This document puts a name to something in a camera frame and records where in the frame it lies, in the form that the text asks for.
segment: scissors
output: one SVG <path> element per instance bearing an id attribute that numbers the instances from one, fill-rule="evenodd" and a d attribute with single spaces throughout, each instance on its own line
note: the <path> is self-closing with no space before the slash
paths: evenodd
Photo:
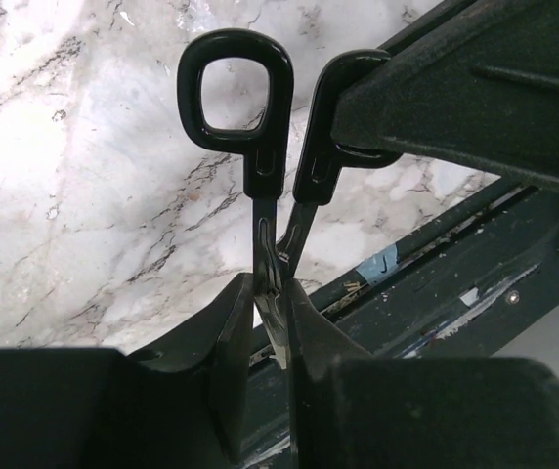
<path id="1" fill-rule="evenodd" d="M 259 124 L 250 130 L 217 129 L 205 120 L 201 82 L 205 68 L 227 58 L 252 60 L 269 74 L 269 94 Z M 288 344 L 282 284 L 293 278 L 317 209 L 331 202 L 342 167 L 381 168 L 400 153 L 371 152 L 335 144 L 330 131 L 339 95 L 390 59 L 381 50 L 340 55 L 327 64 L 315 88 L 284 236 L 276 245 L 278 200 L 283 192 L 294 88 L 292 62 L 275 40 L 248 29 L 221 29 L 192 41 L 177 73 L 182 125 L 198 146 L 241 154 L 244 193 L 253 201 L 253 291 L 276 359 L 286 369 Z"/>

